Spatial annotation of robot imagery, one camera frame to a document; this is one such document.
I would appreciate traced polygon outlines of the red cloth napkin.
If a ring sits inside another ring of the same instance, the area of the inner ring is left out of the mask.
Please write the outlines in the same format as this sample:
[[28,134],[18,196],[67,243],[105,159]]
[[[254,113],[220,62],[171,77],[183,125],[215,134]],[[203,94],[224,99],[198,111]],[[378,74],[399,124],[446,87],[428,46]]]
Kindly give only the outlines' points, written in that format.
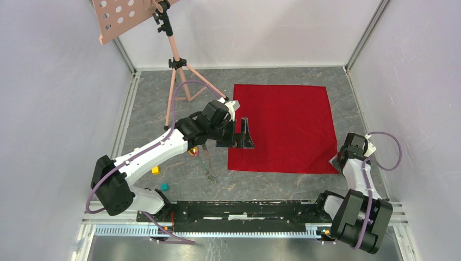
[[228,169],[252,172],[337,174],[327,89],[312,85],[235,84],[236,119],[248,119],[253,149],[231,148]]

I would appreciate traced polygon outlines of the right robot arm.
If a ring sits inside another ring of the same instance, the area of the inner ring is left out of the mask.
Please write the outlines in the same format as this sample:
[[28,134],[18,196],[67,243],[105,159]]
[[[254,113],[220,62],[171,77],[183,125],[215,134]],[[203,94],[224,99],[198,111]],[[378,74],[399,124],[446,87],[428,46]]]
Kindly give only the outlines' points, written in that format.
[[393,206],[376,191],[371,178],[371,159],[374,146],[368,138],[348,133],[331,164],[346,178],[348,192],[341,196],[331,191],[321,193],[314,215],[321,222],[330,219],[326,238],[348,244],[355,250],[375,254],[381,247]]

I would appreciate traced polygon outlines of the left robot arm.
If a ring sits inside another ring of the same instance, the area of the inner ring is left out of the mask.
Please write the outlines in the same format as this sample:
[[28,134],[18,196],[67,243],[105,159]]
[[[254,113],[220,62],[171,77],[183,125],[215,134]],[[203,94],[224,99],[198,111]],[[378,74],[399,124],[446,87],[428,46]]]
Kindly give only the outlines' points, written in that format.
[[176,121],[162,136],[141,148],[110,159],[100,157],[91,182],[91,196],[102,208],[86,209],[87,213],[107,212],[110,216],[126,210],[147,212],[157,221],[170,217],[171,207],[155,190],[142,189],[135,183],[149,170],[196,146],[214,140],[217,147],[254,148],[248,118],[235,119],[238,101],[224,99],[209,102],[202,111]]

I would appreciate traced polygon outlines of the iridescent spoon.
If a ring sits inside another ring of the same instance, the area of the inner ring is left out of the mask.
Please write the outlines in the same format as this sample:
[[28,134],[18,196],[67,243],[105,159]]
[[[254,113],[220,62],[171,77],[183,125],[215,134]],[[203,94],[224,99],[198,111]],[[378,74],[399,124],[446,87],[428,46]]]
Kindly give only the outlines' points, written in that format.
[[188,153],[193,157],[198,157],[200,151],[199,151],[198,147],[195,146],[195,147],[191,148],[190,150],[188,150]]

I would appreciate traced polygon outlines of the teal cube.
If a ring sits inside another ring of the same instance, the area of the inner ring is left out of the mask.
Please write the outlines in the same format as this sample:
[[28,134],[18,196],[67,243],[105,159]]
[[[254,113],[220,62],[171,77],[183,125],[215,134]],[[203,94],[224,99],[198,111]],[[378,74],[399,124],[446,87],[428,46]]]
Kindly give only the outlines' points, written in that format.
[[162,183],[160,185],[160,190],[161,191],[169,191],[169,189],[170,189],[170,186],[167,183]]

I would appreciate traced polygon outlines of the yellow cube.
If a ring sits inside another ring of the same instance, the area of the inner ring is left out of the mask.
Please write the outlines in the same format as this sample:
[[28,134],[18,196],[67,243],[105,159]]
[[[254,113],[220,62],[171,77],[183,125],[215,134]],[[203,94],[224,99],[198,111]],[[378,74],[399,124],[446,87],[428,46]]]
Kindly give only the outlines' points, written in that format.
[[152,174],[153,175],[159,175],[160,174],[160,168],[158,166],[154,167],[152,170],[151,170]]

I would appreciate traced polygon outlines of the pink music stand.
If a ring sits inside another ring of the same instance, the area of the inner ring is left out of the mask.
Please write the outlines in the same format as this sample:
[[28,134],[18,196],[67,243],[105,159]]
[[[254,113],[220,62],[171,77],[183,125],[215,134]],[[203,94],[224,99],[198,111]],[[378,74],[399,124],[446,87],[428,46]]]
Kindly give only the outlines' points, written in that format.
[[[169,120],[171,115],[172,104],[177,100],[173,92],[175,91],[176,77],[180,76],[182,80],[182,87],[184,88],[185,97],[187,101],[192,101],[206,88],[214,91],[219,98],[229,100],[229,98],[221,92],[218,88],[213,86],[210,81],[198,73],[186,59],[180,57],[175,38],[173,36],[173,28],[171,26],[168,10],[171,5],[176,1],[110,1],[110,0],[97,0],[90,2],[95,10],[101,35],[99,41],[102,45],[118,38],[123,33],[129,31],[135,26],[143,23],[149,18],[153,18],[158,27],[158,33],[164,32],[168,38],[172,59],[169,60],[169,68],[172,69],[171,83],[169,90],[169,97],[167,100],[166,120],[164,129],[168,130],[170,127]],[[195,76],[205,83],[203,87],[196,94],[190,93],[186,82],[186,77],[183,68],[190,70]]]

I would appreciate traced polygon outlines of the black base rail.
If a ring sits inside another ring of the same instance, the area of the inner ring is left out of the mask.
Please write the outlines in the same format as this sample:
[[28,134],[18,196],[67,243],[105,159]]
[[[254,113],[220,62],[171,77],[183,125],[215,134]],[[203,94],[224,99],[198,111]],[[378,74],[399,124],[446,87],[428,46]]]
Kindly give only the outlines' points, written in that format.
[[153,214],[174,232],[303,232],[332,218],[313,201],[177,201]]

